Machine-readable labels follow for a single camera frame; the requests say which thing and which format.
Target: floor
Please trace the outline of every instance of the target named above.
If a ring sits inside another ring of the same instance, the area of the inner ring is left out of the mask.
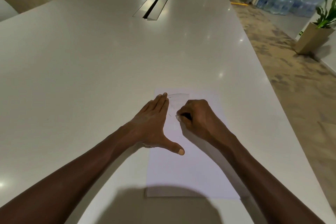
[[[286,35],[295,39],[304,26],[308,23],[309,18],[295,16],[294,14],[289,13],[286,16],[279,14],[271,14],[264,10],[259,10],[264,14],[273,25],[282,30]]]
[[[336,215],[336,77],[260,10],[233,7]]]

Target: plant pot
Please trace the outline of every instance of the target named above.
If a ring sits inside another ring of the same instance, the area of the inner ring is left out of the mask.
[[[328,37],[335,31],[332,28],[316,28],[317,25],[310,22],[300,39],[294,46],[298,54],[309,54],[322,46]]]

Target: white conference table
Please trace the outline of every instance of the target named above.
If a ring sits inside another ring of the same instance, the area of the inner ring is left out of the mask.
[[[215,89],[250,153],[336,223],[229,0],[132,17],[145,1],[54,0],[0,23],[0,206],[129,121],[156,87],[187,87]],[[67,223],[253,223],[237,200],[144,199],[148,158],[121,156]]]

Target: right hand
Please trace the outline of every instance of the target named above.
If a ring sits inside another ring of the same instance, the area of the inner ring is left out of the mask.
[[[188,100],[187,103],[177,111],[177,118],[194,135],[209,143],[213,143],[214,140],[221,138],[223,133],[231,134],[204,99]]]

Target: white paper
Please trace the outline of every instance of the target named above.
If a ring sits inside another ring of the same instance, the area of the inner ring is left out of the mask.
[[[180,144],[185,154],[180,156],[161,148],[150,149],[146,195],[240,199],[225,173],[210,157],[210,152],[217,150],[186,129],[182,132],[175,117],[188,99],[206,99],[215,114],[225,123],[216,96],[188,89],[156,89],[155,96],[164,92],[168,93],[170,100],[164,134],[171,141]]]

